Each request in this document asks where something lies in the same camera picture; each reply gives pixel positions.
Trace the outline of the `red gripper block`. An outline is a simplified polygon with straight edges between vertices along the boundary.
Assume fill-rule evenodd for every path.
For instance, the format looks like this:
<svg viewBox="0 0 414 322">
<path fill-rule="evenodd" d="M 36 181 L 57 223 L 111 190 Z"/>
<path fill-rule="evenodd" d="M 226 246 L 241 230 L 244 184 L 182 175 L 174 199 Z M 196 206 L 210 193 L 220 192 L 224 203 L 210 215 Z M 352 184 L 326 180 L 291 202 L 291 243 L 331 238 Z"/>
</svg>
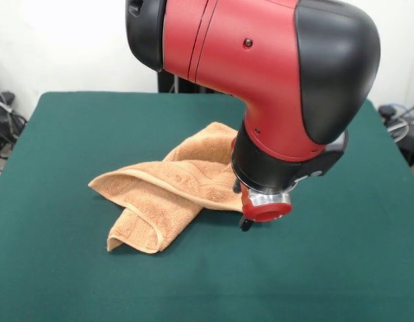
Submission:
<svg viewBox="0 0 414 322">
<path fill-rule="evenodd" d="M 255 222 L 268 222 L 280 219 L 290 213 L 293 209 L 289 193 L 265 195 L 253 190 L 243 190 L 239 180 L 234 182 L 233 192 L 242 192 L 242 217 L 239 227 L 247 232 Z"/>
</svg>

